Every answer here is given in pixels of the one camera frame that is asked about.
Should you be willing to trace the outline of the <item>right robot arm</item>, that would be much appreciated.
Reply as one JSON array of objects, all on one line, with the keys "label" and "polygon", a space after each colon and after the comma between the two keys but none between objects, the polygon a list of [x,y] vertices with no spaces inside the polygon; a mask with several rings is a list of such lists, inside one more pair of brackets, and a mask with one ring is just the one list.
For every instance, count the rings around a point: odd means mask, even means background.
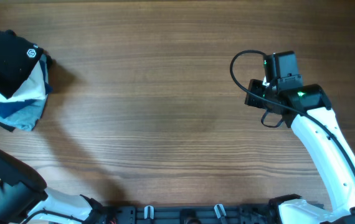
[{"label": "right robot arm", "polygon": [[245,103],[282,116],[311,156],[331,201],[327,211],[298,195],[271,199],[275,222],[355,223],[355,155],[323,89],[313,84],[277,92],[261,80],[251,80]]}]

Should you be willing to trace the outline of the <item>black t-shirt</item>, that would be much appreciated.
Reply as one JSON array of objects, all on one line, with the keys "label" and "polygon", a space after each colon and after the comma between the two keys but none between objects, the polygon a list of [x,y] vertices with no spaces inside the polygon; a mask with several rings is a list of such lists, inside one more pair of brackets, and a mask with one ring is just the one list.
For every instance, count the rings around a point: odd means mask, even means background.
[{"label": "black t-shirt", "polygon": [[0,31],[0,94],[11,98],[29,78],[43,53],[44,49],[13,31]]}]

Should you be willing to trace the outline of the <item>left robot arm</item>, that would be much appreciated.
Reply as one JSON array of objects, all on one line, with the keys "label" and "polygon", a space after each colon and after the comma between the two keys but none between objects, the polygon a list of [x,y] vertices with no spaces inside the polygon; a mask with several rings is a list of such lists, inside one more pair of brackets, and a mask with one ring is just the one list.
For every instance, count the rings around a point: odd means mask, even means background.
[{"label": "left robot arm", "polygon": [[83,195],[48,188],[32,167],[0,150],[0,224],[105,223],[103,206]]}]

